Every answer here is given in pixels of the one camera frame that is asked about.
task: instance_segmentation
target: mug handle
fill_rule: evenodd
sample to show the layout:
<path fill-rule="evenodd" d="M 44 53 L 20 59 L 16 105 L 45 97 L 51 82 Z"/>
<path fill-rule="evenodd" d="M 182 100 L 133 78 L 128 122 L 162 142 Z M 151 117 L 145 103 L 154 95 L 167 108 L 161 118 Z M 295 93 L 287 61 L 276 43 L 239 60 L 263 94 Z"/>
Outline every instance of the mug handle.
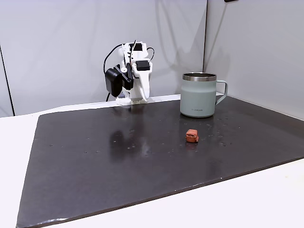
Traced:
<path fill-rule="evenodd" d="M 222 100 L 224 100 L 227 96 L 228 93 L 228 84 L 227 82 L 223 81 L 223 80 L 217 80 L 217 82 L 219 83 L 225 83 L 225 92 L 224 95 L 215 103 L 215 105 L 218 105 Z"/>

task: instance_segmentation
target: slate board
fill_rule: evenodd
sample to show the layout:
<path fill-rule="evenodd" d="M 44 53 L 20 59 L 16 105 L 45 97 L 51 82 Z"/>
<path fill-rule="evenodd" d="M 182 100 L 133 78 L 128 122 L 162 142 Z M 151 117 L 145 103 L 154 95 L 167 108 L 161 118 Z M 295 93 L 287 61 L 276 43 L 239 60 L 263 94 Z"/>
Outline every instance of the slate board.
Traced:
<path fill-rule="evenodd" d="M 231 97 L 206 119 L 181 115 L 179 105 L 40 116 L 17 227 L 101 214 L 304 157 L 304 121 Z M 188 129 L 199 131 L 199 143 L 185 142 Z"/>

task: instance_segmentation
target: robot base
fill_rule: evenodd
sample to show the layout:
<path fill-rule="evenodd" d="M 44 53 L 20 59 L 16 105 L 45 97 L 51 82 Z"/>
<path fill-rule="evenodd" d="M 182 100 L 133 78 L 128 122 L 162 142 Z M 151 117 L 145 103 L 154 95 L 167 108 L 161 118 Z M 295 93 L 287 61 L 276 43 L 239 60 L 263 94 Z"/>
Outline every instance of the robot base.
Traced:
<path fill-rule="evenodd" d="M 132 101 L 130 98 L 116 98 L 116 103 L 118 105 L 136 105 L 136 104 L 146 104 L 147 102 L 144 100 L 140 101 Z"/>

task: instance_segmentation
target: white table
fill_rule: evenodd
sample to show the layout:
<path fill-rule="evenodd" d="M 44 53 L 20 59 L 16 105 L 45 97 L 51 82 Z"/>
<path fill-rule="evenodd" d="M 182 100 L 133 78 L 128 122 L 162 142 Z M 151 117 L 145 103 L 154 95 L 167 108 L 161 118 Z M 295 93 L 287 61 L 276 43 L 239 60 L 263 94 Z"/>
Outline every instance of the white table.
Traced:
<path fill-rule="evenodd" d="M 150 102 L 179 100 L 179 95 Z M 64 106 L 0 118 L 0 227 L 14 228 L 38 117 L 41 114 L 118 106 L 115 101 Z M 203 188 L 83 218 L 54 228 L 86 227 L 304 227 L 304 160 Z"/>

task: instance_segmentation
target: insulated mug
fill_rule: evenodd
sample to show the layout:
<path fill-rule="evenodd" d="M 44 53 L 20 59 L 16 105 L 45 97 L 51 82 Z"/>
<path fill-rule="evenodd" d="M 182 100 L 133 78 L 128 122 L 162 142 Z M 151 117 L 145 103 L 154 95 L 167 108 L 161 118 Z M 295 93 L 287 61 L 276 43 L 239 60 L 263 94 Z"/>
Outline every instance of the insulated mug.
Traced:
<path fill-rule="evenodd" d="M 215 106 L 225 99 L 228 84 L 208 73 L 188 73 L 182 77 L 180 112 L 189 117 L 203 118 L 214 114 Z M 225 83 L 225 93 L 216 102 L 216 83 Z"/>

